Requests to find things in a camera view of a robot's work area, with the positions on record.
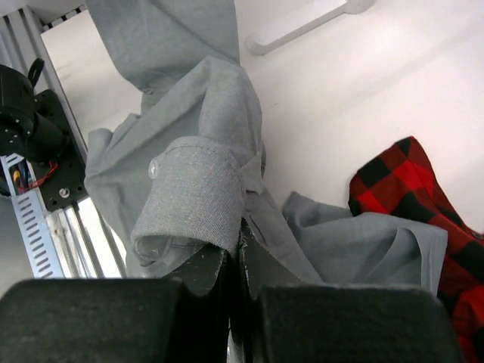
wrinkled fabric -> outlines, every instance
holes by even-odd
[[[283,214],[323,281],[410,284],[437,294],[447,231],[377,213],[353,217],[295,192]]]
[[[297,277],[321,279],[262,183],[262,112],[237,64],[231,0],[88,0],[141,115],[89,135],[85,186],[127,250],[163,276],[205,243],[235,253],[241,218]]]
[[[467,361],[484,361],[484,237],[452,207],[419,142],[405,138],[364,165],[350,182],[349,206],[355,216],[386,213],[448,232],[439,298]]]

cable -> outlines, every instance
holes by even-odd
[[[18,169],[20,170],[20,186],[22,188],[29,187],[29,167],[27,165],[27,161],[23,159],[20,163],[18,163]]]
[[[50,169],[49,169],[49,170],[48,170],[48,172],[47,172],[47,173],[44,175],[44,177],[42,177],[42,178],[40,178],[40,179],[36,180],[35,182],[31,183],[31,184],[29,185],[29,187],[28,187],[28,188],[20,188],[20,187],[19,187],[19,191],[21,191],[21,192],[25,193],[26,191],[30,191],[30,190],[32,190],[33,188],[38,188],[38,187],[40,187],[42,184],[44,184],[44,183],[45,183],[45,181],[46,181],[47,179],[49,179],[49,178],[50,178],[50,177],[51,177],[51,176],[52,176],[52,175],[55,173],[55,171],[56,171],[56,170],[58,169],[58,167],[59,167],[59,164],[58,164],[57,162],[55,163],[55,162],[53,162],[53,161],[49,161],[49,162],[48,162],[48,165],[49,165]]]
[[[20,187],[20,171],[17,169],[14,171],[14,174],[12,175],[12,179],[14,180],[14,184],[18,187]]]

white button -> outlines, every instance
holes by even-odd
[[[158,176],[158,173],[160,172],[160,165],[158,165],[158,162],[153,159],[150,162],[150,166],[148,167],[148,175],[150,178],[155,179]]]

black motor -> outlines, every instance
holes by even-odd
[[[47,163],[67,145],[68,137],[41,115],[34,98],[43,65],[43,60],[36,60],[28,76],[0,65],[0,156],[19,154],[34,163]]]

buffalo check fabric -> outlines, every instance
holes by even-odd
[[[397,142],[357,172],[349,208],[354,216],[384,213],[448,231],[438,296],[467,361],[484,361],[484,237],[455,212],[415,138]]]

